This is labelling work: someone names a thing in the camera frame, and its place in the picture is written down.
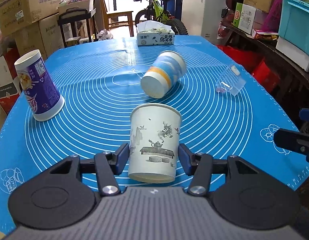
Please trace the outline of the white ink-painting paper cup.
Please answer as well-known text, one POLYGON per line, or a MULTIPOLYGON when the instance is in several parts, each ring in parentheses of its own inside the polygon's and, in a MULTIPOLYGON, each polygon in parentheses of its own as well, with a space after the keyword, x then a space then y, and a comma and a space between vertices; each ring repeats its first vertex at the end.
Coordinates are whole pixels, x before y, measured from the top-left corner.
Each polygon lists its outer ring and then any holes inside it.
POLYGON ((161 103, 145 103, 131 113, 129 178, 143 183, 175 180, 182 115, 161 103))

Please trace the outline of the clear plastic cup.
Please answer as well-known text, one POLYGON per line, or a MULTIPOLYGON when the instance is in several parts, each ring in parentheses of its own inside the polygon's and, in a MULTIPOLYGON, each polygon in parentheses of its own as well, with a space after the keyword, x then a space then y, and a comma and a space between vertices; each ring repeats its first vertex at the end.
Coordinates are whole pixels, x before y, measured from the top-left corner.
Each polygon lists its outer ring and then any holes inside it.
POLYGON ((217 79, 215 90, 218 93, 229 93, 232 96, 237 96, 245 84, 246 81, 242 77, 241 72, 232 64, 225 68, 217 79))

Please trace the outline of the purple paper cup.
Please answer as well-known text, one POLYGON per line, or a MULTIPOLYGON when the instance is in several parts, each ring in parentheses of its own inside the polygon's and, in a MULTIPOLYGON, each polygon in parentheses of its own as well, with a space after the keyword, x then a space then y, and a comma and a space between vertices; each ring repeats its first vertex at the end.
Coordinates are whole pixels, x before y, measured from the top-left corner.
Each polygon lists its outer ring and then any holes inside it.
POLYGON ((40 50, 24 54, 14 66, 34 119, 44 122, 56 116, 65 100, 47 71, 40 50))

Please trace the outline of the blue sailboat paper cup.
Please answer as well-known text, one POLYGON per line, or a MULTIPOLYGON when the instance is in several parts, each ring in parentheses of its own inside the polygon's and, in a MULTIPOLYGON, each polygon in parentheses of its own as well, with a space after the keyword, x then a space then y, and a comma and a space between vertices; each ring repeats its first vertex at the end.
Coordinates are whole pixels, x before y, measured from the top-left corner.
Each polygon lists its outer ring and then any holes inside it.
POLYGON ((186 74, 186 71, 186 63, 179 53, 163 51, 141 78, 141 88, 148 96, 160 99, 186 74))

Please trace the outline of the dark wooden shelf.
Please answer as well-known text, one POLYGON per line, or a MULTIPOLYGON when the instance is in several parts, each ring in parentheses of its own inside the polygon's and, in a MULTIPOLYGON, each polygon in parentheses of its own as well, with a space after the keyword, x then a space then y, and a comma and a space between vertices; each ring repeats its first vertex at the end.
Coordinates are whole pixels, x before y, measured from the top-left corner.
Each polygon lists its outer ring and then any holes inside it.
POLYGON ((295 98, 302 107, 309 107, 309 56, 296 46, 279 37, 275 41, 258 40, 222 21, 229 29, 225 39, 227 46, 261 53, 265 63, 280 80, 271 95, 280 103, 285 97, 295 98))

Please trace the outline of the red flat box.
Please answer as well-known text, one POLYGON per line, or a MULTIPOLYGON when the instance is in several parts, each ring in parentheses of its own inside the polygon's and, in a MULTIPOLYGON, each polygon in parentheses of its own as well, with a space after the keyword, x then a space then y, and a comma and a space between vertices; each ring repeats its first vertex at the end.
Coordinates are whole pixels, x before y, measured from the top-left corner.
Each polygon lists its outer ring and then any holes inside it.
POLYGON ((268 93, 271 93, 280 83, 279 76, 266 65, 264 60, 256 66, 251 75, 268 93))

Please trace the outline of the blue silicone baking mat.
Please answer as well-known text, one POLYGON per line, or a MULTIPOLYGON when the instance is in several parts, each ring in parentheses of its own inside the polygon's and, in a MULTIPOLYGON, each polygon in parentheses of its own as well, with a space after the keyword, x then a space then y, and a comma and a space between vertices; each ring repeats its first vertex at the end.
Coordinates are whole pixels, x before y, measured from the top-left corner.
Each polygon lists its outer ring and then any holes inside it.
POLYGON ((215 84, 233 61, 199 36, 178 36, 172 46, 139 47, 135 38, 87 43, 61 49, 46 67, 65 99, 53 119, 38 122, 24 96, 0 132, 0 231, 14 229, 10 193, 61 159, 92 158, 129 141, 130 114, 152 102, 140 79, 165 50, 180 54, 186 74, 160 99, 182 115, 180 142, 217 159, 238 155, 292 189, 309 176, 303 155, 273 145, 273 133, 295 125, 257 81, 239 67, 246 84, 236 95, 217 93, 215 84))

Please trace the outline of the red gift bag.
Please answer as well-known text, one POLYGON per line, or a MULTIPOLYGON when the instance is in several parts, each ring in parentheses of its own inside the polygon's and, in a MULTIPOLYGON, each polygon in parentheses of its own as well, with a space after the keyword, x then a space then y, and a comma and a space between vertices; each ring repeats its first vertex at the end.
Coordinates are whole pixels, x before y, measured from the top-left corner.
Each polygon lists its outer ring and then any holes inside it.
POLYGON ((252 73, 263 59, 263 55, 255 51, 222 45, 217 45, 217 48, 232 58, 237 64, 242 65, 249 73, 252 73))

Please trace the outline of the teal plastic storage bin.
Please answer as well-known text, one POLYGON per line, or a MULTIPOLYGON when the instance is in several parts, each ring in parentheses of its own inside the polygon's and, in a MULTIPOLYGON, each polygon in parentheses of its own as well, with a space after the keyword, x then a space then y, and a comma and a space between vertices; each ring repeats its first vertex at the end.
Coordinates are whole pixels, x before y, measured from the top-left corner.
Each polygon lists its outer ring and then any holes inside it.
POLYGON ((282 0, 279 36, 309 56, 309 4, 301 0, 282 0))

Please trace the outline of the green white product box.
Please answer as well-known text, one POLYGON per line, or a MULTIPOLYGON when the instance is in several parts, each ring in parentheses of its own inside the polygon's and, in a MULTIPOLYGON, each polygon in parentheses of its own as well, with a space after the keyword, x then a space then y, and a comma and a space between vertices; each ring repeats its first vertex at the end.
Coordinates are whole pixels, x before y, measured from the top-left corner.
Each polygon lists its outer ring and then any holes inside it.
POLYGON ((254 25, 255 14, 255 7, 243 3, 237 3, 233 26, 247 34, 251 34, 254 25))

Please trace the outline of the small white red carton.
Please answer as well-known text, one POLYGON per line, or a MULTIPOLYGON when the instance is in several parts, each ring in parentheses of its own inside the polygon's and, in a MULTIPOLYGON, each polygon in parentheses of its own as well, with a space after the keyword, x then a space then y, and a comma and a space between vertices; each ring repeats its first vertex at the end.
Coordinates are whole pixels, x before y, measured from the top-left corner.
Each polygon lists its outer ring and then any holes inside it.
POLYGON ((8 115, 22 89, 14 63, 19 59, 17 48, 11 48, 0 57, 0 106, 8 115))

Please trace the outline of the white tissue box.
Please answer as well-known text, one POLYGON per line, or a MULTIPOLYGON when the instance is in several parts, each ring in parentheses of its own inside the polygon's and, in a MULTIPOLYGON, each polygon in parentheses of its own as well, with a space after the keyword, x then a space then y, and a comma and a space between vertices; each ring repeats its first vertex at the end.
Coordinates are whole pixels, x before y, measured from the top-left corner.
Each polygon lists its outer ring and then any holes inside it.
POLYGON ((175 32, 172 27, 157 21, 145 21, 137 24, 138 46, 174 44, 175 32))

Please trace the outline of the lower stacked cardboard box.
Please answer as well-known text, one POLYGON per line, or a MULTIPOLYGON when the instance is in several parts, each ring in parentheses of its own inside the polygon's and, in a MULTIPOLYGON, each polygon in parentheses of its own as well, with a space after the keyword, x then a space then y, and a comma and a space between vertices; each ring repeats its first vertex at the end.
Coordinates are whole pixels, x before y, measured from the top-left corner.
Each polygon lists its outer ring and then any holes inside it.
POLYGON ((61 30, 54 14, 37 21, 13 34, 20 56, 33 50, 40 50, 43 60, 55 51, 64 48, 61 30))

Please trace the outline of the white chest freezer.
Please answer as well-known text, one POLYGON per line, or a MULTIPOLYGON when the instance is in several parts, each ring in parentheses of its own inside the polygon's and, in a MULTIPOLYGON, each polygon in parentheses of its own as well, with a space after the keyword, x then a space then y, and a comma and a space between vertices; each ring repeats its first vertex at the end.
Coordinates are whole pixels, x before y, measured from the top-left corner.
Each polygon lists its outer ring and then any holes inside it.
POLYGON ((225 0, 183 0, 182 22, 189 35, 201 36, 212 44, 219 44, 218 28, 225 8, 225 0))

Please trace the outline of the large open cardboard box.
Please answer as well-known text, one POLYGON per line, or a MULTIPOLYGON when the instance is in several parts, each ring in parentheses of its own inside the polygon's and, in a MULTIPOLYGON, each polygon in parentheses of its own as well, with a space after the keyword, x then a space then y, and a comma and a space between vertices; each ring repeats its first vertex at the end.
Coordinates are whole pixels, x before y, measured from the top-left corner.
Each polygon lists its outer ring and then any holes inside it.
POLYGON ((0 0, 0 29, 9 36, 58 12, 62 0, 0 0))

